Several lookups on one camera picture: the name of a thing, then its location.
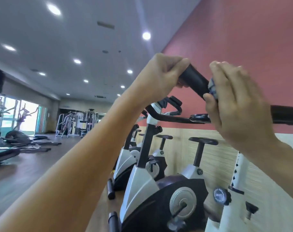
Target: floor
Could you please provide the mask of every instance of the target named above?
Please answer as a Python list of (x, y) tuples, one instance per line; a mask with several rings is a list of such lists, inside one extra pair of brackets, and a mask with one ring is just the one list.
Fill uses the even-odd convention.
[[(75, 136), (62, 139), (55, 138), (54, 135), (47, 136), (62, 144), (50, 146), (52, 150), (45, 153), (21, 153), (0, 166), (0, 215), (80, 140), (80, 137)], [(105, 188), (87, 227), (87, 232), (108, 232), (108, 215), (111, 211), (120, 210), (122, 200), (123, 192), (116, 192), (116, 199), (108, 200)]]

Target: forearm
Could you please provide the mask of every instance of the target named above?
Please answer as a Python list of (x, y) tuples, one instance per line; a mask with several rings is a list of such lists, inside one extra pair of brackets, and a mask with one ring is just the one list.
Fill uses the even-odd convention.
[(293, 148), (281, 141), (252, 154), (249, 160), (293, 198)]
[(0, 231), (85, 231), (144, 108), (133, 94), (124, 92), (102, 121), (1, 216)]

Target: ceiling vent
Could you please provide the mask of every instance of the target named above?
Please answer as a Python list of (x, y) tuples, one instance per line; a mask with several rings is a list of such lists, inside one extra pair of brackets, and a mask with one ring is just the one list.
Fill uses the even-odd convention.
[(101, 26), (101, 27), (106, 27), (106, 28), (110, 28), (110, 29), (114, 30), (114, 25), (110, 24), (110, 23), (104, 23), (102, 21), (97, 21), (97, 25)]

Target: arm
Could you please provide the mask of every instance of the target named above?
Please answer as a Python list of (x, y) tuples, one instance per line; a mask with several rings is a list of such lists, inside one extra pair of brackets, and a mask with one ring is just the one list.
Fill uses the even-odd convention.
[(223, 138), (293, 198), (293, 149), (277, 139), (270, 105), (242, 67), (212, 62), (218, 103), (204, 94), (212, 124)]
[(156, 54), (102, 121), (0, 217), (0, 231), (84, 232), (139, 114), (166, 97), (188, 65)]

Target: ceiling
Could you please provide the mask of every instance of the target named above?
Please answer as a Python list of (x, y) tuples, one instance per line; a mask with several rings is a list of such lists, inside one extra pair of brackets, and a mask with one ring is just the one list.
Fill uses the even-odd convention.
[[(0, 0), (0, 69), (48, 97), (113, 102), (124, 91), (120, 86), (129, 87), (199, 1)], [(61, 15), (53, 15), (47, 3)], [(97, 21), (115, 28), (100, 27)], [(149, 41), (142, 38), (145, 31), (151, 33)], [(75, 64), (74, 58), (82, 63)]]

